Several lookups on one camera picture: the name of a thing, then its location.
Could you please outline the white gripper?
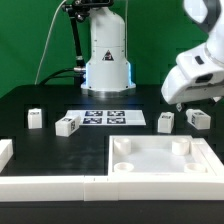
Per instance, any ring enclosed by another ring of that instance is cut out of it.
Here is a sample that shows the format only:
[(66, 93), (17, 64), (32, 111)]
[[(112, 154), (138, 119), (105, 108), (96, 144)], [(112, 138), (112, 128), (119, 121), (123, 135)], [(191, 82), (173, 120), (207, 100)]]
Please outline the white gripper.
[(161, 93), (168, 104), (224, 96), (224, 63), (209, 53), (205, 43), (180, 53)]

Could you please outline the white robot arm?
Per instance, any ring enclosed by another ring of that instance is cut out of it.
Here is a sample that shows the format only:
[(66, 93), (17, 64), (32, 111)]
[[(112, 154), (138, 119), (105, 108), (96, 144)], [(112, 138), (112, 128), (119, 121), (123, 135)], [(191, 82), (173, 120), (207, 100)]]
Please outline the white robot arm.
[[(183, 7), (208, 40), (179, 54), (161, 93), (169, 104), (224, 96), (224, 0), (183, 0)], [(125, 23), (103, 3), (90, 9), (91, 58), (85, 94), (115, 96), (135, 89), (125, 57)]]

